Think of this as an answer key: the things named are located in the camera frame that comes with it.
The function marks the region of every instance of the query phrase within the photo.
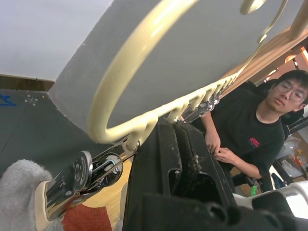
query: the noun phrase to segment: white ceiling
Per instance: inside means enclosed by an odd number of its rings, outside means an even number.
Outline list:
[[[112,1],[0,1],[0,74],[56,80]]]

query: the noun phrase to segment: eyeglasses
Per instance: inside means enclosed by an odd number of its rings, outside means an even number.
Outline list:
[[[295,102],[301,101],[305,98],[305,94],[303,91],[293,90],[292,85],[288,82],[281,82],[280,84],[278,84],[277,89],[282,93],[287,93],[291,91],[290,98]]]

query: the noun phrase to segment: hand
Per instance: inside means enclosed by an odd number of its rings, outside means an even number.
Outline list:
[[[220,149],[220,138],[216,129],[209,129],[206,131],[205,143],[212,154],[218,154]]]
[[[234,154],[229,148],[220,148],[217,154],[214,154],[215,159],[235,165],[237,158],[239,158],[236,154]]]

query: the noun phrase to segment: metal clip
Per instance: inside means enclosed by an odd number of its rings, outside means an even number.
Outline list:
[[[116,183],[123,172],[123,162],[135,153],[126,149],[126,138],[92,159],[88,151],[46,186],[46,214],[48,220],[63,216],[104,187]]]
[[[207,102],[201,102],[198,108],[194,111],[190,111],[189,107],[187,107],[186,111],[182,114],[184,118],[184,122],[191,123],[197,118],[201,117],[207,112],[210,112],[214,109],[214,102],[209,99]]]

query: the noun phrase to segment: gray wall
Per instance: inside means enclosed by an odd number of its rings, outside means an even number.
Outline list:
[[[0,73],[55,81],[112,0],[1,0]]]
[[[50,97],[73,123],[86,129],[96,87],[112,58],[159,0],[115,0],[59,75]],[[201,0],[171,28],[120,98],[110,126],[154,109],[223,76],[256,48],[280,0],[240,15],[242,0]],[[268,40],[294,20],[302,0],[289,1]]]

